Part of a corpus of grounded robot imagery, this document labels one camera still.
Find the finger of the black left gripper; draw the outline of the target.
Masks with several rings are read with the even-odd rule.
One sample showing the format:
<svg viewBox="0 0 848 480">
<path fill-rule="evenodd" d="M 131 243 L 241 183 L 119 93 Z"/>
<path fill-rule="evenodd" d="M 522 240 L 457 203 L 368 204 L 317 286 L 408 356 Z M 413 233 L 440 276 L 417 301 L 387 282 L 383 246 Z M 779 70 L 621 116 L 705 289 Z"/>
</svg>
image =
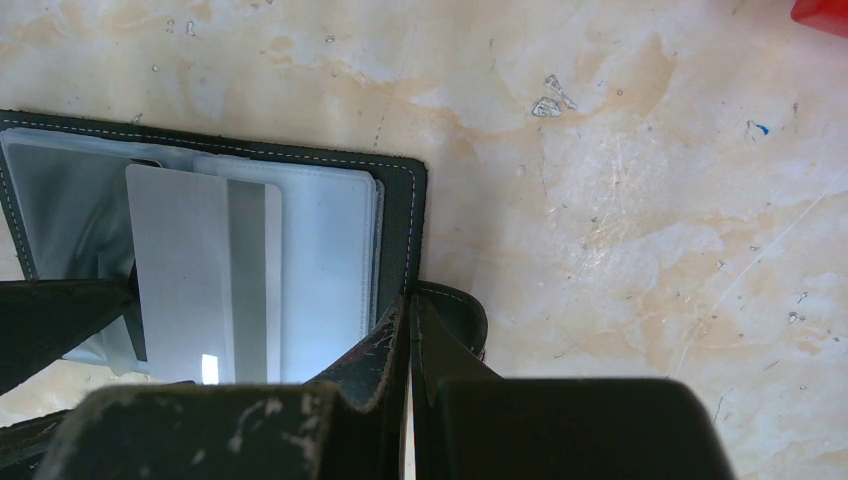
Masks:
<svg viewBox="0 0 848 480">
<path fill-rule="evenodd" d="M 13 390 L 100 332 L 135 303 L 105 279 L 1 283 L 1 392 Z"/>
</svg>

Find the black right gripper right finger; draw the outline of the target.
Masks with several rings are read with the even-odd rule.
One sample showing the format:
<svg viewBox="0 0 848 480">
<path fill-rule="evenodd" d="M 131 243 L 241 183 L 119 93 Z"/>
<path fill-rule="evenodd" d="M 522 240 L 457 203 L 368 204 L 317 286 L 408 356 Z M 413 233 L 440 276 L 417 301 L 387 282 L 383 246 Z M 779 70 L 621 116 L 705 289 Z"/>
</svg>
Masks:
<svg viewBox="0 0 848 480">
<path fill-rule="evenodd" d="M 420 479 L 729 479 L 694 393 L 668 379 L 506 379 L 410 304 Z"/>
</svg>

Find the silver grey credit card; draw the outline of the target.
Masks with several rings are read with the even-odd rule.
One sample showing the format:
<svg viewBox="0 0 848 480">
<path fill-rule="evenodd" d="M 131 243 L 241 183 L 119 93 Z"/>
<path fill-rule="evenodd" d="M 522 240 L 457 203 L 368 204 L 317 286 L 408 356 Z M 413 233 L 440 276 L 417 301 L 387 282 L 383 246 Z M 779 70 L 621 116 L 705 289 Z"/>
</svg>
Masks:
<svg viewBox="0 0 848 480">
<path fill-rule="evenodd" d="M 279 311 L 278 187 L 133 164 L 126 184 L 147 364 L 166 382 L 265 383 Z"/>
</svg>

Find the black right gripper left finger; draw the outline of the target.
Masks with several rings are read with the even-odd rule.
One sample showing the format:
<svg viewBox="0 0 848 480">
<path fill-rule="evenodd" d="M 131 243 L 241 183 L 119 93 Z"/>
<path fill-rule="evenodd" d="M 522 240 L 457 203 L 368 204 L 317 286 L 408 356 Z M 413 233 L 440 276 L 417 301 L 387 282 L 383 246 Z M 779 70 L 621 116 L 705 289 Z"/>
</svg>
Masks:
<svg viewBox="0 0 848 480">
<path fill-rule="evenodd" d="M 408 303 L 301 385 L 109 387 L 60 425 L 39 479 L 397 479 Z"/>
</svg>

